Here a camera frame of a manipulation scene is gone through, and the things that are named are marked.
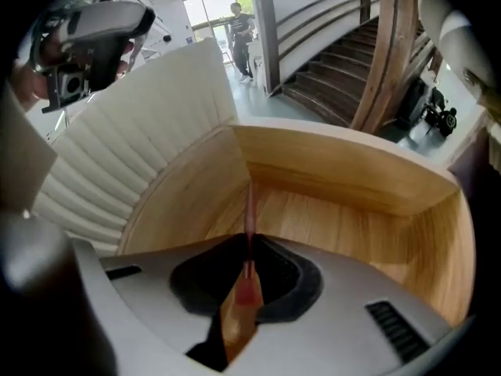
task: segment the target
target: floor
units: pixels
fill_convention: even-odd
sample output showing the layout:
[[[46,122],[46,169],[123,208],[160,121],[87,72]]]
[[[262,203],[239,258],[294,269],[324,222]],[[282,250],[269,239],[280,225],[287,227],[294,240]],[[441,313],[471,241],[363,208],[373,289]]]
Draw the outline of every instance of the floor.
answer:
[[[266,98],[254,84],[240,84],[240,72],[231,64],[225,65],[229,84],[240,117],[276,117],[323,122],[323,120],[286,96]],[[396,127],[385,129],[382,138],[397,143],[404,149],[414,150],[436,163],[445,162],[447,157],[461,144],[469,127],[475,124],[481,109],[476,99],[444,62],[438,72],[438,89],[447,100],[446,109],[457,109],[458,125],[447,139],[425,121],[418,122],[411,130],[402,131]]]

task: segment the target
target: green tree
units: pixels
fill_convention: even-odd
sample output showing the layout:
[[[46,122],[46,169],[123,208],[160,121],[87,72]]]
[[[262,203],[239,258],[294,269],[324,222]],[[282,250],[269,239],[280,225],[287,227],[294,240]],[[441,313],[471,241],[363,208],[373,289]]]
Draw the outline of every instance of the green tree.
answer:
[[[237,1],[242,6],[242,13],[254,14],[254,6],[252,4],[252,0],[237,0]]]

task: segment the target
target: hand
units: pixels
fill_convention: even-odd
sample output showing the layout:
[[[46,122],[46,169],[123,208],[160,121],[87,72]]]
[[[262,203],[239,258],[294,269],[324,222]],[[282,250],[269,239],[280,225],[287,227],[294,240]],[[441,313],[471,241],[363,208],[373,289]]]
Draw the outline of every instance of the hand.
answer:
[[[61,53],[59,43],[55,40],[55,37],[49,36],[46,40],[48,40],[48,42],[41,48],[42,59],[45,64],[50,65],[60,57]],[[133,49],[134,43],[129,42],[125,46],[124,54],[131,52]],[[118,65],[117,74],[121,74],[127,69],[128,64],[122,60]],[[47,93],[47,80],[42,74],[33,71],[28,63],[15,63],[10,81],[14,93],[16,93],[17,99],[19,99],[25,111],[31,109],[40,99],[49,98]]]

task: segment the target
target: wooden staircase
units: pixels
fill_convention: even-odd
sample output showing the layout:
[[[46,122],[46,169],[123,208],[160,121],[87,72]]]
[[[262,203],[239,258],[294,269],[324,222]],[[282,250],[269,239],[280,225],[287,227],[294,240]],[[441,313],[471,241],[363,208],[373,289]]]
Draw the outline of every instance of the wooden staircase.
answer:
[[[369,77],[378,20],[364,23],[324,49],[283,86],[283,94],[328,124],[349,127]],[[416,38],[422,33],[419,24]]]

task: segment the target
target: black pants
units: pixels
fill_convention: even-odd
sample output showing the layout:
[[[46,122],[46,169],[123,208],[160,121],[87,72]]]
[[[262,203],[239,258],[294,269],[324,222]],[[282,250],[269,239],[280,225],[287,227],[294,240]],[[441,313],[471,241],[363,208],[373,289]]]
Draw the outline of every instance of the black pants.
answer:
[[[236,38],[233,45],[233,59],[235,60],[236,68],[242,75],[248,75],[252,78],[251,64],[249,63],[249,46],[248,42],[252,42],[250,38]]]

